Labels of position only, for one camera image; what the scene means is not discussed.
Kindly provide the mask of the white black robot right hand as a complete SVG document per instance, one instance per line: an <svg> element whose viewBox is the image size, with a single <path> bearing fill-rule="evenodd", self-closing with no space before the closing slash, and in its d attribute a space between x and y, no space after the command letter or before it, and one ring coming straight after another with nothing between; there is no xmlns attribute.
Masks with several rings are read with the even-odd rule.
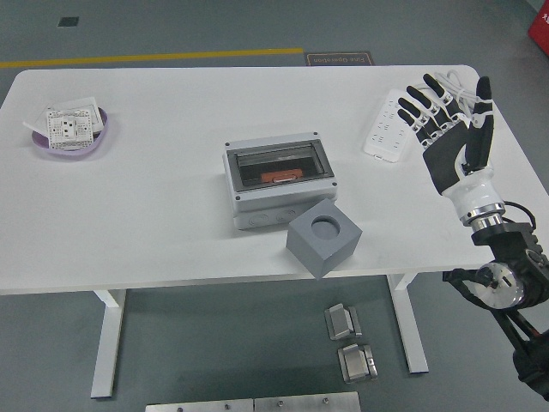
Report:
<svg viewBox="0 0 549 412"><path fill-rule="evenodd" d="M423 80L435 96L409 86L407 95L412 100L400 98L397 114L424 149L423 160L437 193L453 203L466 227L481 217L503 215L504 200L492 184L494 172L489 162L494 131L489 78L478 80L469 115L433 76L425 74Z"/></svg>

